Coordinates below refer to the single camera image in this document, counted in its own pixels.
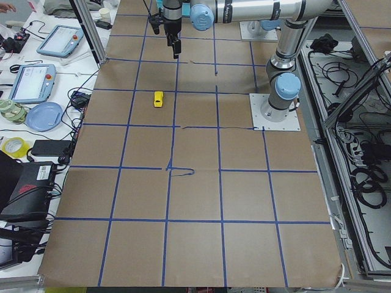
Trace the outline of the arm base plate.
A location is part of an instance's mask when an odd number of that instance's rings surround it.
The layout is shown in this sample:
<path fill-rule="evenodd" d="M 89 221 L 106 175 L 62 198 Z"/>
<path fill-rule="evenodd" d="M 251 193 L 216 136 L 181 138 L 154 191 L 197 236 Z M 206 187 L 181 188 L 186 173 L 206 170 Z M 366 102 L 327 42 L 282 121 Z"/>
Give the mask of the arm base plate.
<path fill-rule="evenodd" d="M 242 21 L 239 23 L 241 39 L 249 42 L 277 42 L 276 29 L 280 20 Z"/>
<path fill-rule="evenodd" d="M 294 101 L 288 109 L 277 110 L 269 104 L 269 94 L 251 93 L 250 108 L 256 131 L 300 131 Z"/>

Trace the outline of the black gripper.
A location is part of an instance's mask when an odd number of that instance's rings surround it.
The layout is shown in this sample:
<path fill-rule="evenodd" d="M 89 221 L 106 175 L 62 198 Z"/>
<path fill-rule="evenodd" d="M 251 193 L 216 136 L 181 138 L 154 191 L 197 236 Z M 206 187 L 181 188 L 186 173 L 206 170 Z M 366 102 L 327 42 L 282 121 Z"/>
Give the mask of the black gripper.
<path fill-rule="evenodd" d="M 175 39 L 181 31 L 182 18 L 181 0 L 163 0 L 162 16 L 164 20 L 164 30 L 167 38 L 167 45 L 173 49 L 173 58 L 178 59 L 181 54 L 181 40 Z"/>

